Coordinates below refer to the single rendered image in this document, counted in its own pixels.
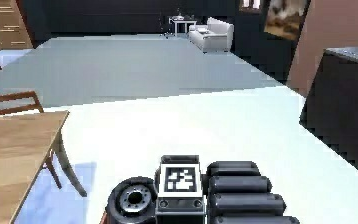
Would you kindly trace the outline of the window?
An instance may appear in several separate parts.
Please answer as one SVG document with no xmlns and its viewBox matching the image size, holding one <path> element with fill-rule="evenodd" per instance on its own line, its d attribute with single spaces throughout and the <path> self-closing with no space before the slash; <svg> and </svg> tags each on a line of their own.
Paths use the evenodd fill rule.
<svg viewBox="0 0 358 224">
<path fill-rule="evenodd" d="M 261 10 L 261 0 L 240 0 L 239 10 L 259 12 Z"/>
</svg>

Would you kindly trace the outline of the framed wall painting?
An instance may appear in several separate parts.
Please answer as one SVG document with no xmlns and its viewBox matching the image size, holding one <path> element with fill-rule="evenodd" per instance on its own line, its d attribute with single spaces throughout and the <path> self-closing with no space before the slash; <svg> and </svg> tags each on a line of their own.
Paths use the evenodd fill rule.
<svg viewBox="0 0 358 224">
<path fill-rule="evenodd" d="M 310 0 L 270 0 L 264 31 L 296 40 L 309 2 Z"/>
</svg>

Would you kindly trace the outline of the brown wooden chair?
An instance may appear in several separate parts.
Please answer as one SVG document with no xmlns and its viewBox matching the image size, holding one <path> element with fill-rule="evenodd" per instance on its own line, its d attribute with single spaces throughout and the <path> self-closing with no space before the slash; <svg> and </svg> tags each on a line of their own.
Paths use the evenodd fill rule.
<svg viewBox="0 0 358 224">
<path fill-rule="evenodd" d="M 8 108 L 1 108 L 0 116 L 29 111 L 29 110 L 35 110 L 35 109 L 37 109 L 40 113 L 44 112 L 43 106 L 41 105 L 40 100 L 35 91 L 25 91 L 25 92 L 0 95 L 0 103 L 18 101 L 23 99 L 31 99 L 31 102 L 26 104 L 11 106 Z"/>
</svg>

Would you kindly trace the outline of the white side table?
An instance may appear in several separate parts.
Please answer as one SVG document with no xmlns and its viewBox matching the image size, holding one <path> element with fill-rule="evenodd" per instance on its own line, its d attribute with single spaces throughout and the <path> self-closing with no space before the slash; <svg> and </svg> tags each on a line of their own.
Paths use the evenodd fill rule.
<svg viewBox="0 0 358 224">
<path fill-rule="evenodd" d="M 192 24 L 192 25 L 197 24 L 196 20 L 191 20 L 188 17 L 184 17 L 184 16 L 171 16 L 168 19 L 168 22 L 174 24 L 174 35 L 175 36 L 178 36 L 178 28 L 179 28 L 180 24 L 184 25 L 184 32 L 187 32 L 189 24 Z"/>
</svg>

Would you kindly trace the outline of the brown wooden chest of drawers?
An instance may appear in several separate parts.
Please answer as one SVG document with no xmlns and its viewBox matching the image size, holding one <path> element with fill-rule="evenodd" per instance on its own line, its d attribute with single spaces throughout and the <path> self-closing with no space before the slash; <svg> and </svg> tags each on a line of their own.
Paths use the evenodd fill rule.
<svg viewBox="0 0 358 224">
<path fill-rule="evenodd" d="M 17 0 L 0 0 L 0 50 L 32 48 Z"/>
</svg>

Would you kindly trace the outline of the black counter cabinet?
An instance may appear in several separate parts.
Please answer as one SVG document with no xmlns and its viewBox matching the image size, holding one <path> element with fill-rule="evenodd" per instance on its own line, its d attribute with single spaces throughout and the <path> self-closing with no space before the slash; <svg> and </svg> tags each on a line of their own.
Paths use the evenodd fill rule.
<svg viewBox="0 0 358 224">
<path fill-rule="evenodd" d="M 358 170 L 358 47 L 324 50 L 299 123 Z"/>
</svg>

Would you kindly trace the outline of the white sofa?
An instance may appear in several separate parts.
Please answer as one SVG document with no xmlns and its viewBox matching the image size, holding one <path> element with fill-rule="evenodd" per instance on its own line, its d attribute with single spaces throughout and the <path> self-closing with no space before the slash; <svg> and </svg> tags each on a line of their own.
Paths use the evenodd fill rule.
<svg viewBox="0 0 358 224">
<path fill-rule="evenodd" d="M 203 53 L 229 52 L 233 42 L 234 25 L 213 17 L 205 25 L 190 25 L 189 40 Z"/>
</svg>

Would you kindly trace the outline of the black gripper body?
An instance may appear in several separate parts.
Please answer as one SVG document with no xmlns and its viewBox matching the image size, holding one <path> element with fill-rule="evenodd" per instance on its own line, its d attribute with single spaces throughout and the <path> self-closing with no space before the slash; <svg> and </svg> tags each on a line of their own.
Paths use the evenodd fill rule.
<svg viewBox="0 0 358 224">
<path fill-rule="evenodd" d="M 107 200 L 107 224 L 155 224 L 156 199 L 151 178 L 138 176 L 120 182 Z"/>
</svg>

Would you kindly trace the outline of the brown wooden dining table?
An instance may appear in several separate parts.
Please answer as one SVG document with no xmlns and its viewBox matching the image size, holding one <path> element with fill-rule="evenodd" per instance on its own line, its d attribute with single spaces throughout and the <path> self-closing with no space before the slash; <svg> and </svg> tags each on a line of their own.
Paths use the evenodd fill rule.
<svg viewBox="0 0 358 224">
<path fill-rule="evenodd" d="M 64 148 L 62 127 L 68 115 L 57 111 L 0 117 L 0 224 L 14 224 L 51 153 L 72 186 L 87 195 Z"/>
</svg>

